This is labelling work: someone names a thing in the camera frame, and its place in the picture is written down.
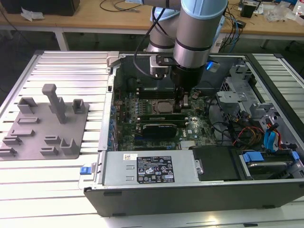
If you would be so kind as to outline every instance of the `aluminum workbench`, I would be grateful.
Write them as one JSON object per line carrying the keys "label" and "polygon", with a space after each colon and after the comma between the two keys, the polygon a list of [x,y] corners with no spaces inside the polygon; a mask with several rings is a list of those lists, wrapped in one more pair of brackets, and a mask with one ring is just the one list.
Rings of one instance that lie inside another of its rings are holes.
{"label": "aluminum workbench", "polygon": [[[90,104],[81,155],[76,160],[0,161],[0,227],[97,226],[109,228],[304,227],[304,198],[281,208],[102,218],[78,184],[80,167],[97,161],[97,147],[108,73],[107,52],[45,52],[35,55],[0,108],[0,139],[15,120],[22,97],[47,102],[41,93],[54,83],[64,101]],[[304,83],[284,59],[255,55],[276,86],[304,120]],[[85,176],[86,185],[93,174]]]}

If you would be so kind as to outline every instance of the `computer case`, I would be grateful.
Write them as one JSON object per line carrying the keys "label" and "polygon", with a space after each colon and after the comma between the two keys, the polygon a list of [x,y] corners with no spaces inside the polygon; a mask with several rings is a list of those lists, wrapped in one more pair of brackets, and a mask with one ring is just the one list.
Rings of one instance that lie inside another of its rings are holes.
{"label": "computer case", "polygon": [[21,8],[43,14],[73,16],[80,0],[0,0],[8,13],[21,13]]}

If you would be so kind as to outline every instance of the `wooden desk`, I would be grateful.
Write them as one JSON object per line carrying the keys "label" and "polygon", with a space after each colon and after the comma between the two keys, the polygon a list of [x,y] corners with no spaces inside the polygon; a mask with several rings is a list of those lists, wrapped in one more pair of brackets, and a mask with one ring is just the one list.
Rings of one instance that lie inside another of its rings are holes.
{"label": "wooden desk", "polygon": [[[80,6],[72,17],[45,15],[45,20],[33,22],[25,20],[18,14],[6,14],[10,22],[19,30],[52,31],[55,32],[61,50],[68,50],[64,32],[145,34],[151,26],[150,6],[141,6],[139,13],[107,12],[99,7],[101,0],[81,0]],[[238,0],[230,0],[229,8]],[[107,9],[114,9],[111,0],[103,5]],[[121,3],[122,7],[130,7],[130,3]],[[243,38],[304,40],[304,27],[292,20],[285,22],[267,22],[263,15],[252,18],[241,18],[240,11],[231,9],[236,19],[246,22]],[[7,21],[0,15],[0,29],[12,30]],[[221,37],[231,31],[231,25],[224,25]]]}

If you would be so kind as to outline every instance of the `black connector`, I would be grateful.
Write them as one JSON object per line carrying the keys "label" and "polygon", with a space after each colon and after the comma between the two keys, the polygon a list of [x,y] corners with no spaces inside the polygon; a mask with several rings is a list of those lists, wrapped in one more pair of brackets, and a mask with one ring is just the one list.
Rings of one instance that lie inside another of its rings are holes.
{"label": "black connector", "polygon": [[274,129],[276,129],[278,127],[279,127],[279,124],[275,123],[274,125],[272,125],[271,127],[269,127],[267,131],[272,132]]}
{"label": "black connector", "polygon": [[245,26],[246,26],[246,23],[245,23],[245,22],[243,22],[243,21],[241,21],[241,20],[237,20],[237,27],[238,27],[239,29],[243,29],[243,28],[245,28]]}

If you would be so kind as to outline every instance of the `warning label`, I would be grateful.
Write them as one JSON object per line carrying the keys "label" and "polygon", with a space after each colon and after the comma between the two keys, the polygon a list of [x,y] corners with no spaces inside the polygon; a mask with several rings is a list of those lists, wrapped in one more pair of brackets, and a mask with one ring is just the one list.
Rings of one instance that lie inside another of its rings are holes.
{"label": "warning label", "polygon": [[137,182],[140,184],[175,182],[171,156],[137,157]]}

